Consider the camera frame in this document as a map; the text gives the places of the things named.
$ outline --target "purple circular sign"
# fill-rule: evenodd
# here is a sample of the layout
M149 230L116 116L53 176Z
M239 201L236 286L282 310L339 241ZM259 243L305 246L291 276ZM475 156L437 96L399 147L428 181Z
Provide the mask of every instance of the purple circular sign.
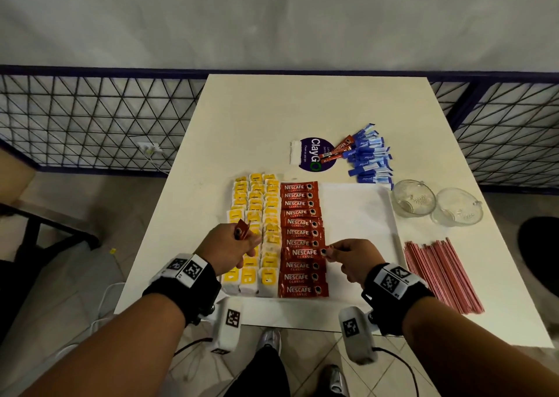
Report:
M299 167L309 172L322 172L330 169L336 160L320 163L319 154L332 151L334 146L322 138L304 138L301 140L301 164Z

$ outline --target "wrist strap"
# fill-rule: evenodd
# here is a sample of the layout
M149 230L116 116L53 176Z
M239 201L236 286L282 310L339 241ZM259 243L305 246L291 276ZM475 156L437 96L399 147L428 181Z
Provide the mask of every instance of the wrist strap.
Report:
M372 307L372 321L382 335L402 335L402 322L408 310L423 297L434 297L425 281L395 263L371 269L361 297Z
M208 316L221 289L213 267L200 256L177 257L161 270L142 295L163 294L185 316L186 324L200 323L199 315Z

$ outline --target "black wristband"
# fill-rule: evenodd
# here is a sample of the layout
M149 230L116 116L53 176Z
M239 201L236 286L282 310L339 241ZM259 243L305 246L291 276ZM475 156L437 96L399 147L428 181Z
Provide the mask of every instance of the black wristband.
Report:
M191 288L175 278L161 277L152 282L142 295L162 294L174 302L185 316L185 323L200 323L199 315L208 316L221 289L213 267L208 263Z
M401 336L403 334L402 322L408 310L419 299L427 296L434 297L434 295L423 283L417 282L407 287L400 298L395 297L390 291L375 282L377 275L387 265L389 263L383 263L371 269L365 280L364 291L361 295L373 309L371 321L378 325L381 334ZM402 267L398 268L399 273L404 275L403 277L406 273L409 274ZM391 281L401 281L401 279L397 275L391 275Z

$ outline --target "glass cup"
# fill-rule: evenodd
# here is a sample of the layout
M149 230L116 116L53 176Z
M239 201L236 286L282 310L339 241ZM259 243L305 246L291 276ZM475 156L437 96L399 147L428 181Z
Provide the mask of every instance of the glass cup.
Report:
M436 207L435 194L423 181L400 181L395 184L392 195L402 210L415 216L428 215Z
M445 226L470 226L484 216L481 202L460 188L445 188L437 194L437 210L431 216Z

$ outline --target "forearm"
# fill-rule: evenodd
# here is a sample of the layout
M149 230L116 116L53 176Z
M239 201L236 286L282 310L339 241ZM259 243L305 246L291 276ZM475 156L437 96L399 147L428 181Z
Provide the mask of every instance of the forearm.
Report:
M402 329L442 396L559 395L559 376L432 297Z
M161 294L142 297L37 380L24 396L153 396L185 317Z

